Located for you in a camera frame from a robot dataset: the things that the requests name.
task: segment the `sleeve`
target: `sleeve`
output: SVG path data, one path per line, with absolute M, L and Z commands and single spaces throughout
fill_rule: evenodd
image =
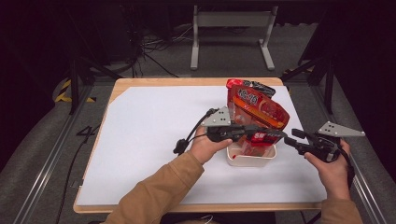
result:
M 350 200 L 327 199 L 322 202 L 322 224 L 361 224 L 361 215 L 356 204 Z
M 139 182 L 105 223 L 160 223 L 161 217 L 186 196 L 204 167 L 187 151 Z

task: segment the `person's left hand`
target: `person's left hand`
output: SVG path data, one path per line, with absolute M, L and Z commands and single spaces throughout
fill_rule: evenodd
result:
M 205 134 L 205 127 L 199 126 L 195 136 Z M 226 139 L 221 142 L 212 142 L 206 135 L 197 137 L 193 140 L 190 152 L 201 163 L 209 161 L 216 152 L 226 148 L 233 142 L 232 139 Z

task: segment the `person's right hand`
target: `person's right hand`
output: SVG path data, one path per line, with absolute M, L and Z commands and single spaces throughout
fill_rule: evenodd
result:
M 349 144 L 342 139 L 340 144 L 346 154 L 349 155 Z M 304 156 L 318 169 L 320 181 L 326 189 L 328 199 L 350 200 L 347 184 L 347 161 L 344 156 L 340 155 L 336 161 L 330 163 L 321 161 L 309 152 L 306 152 Z

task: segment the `jacket cuff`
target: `jacket cuff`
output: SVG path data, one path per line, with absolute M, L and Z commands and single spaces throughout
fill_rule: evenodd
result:
M 189 151 L 172 160 L 169 165 L 189 189 L 192 188 L 205 170 L 203 165 Z

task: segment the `brown sleeve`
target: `brown sleeve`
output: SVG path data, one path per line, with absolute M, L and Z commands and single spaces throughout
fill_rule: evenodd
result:
M 139 182 L 105 223 L 160 223 L 161 217 L 186 196 L 204 168 L 188 151 Z
M 356 204 L 350 200 L 327 199 L 322 202 L 322 224 L 363 223 Z

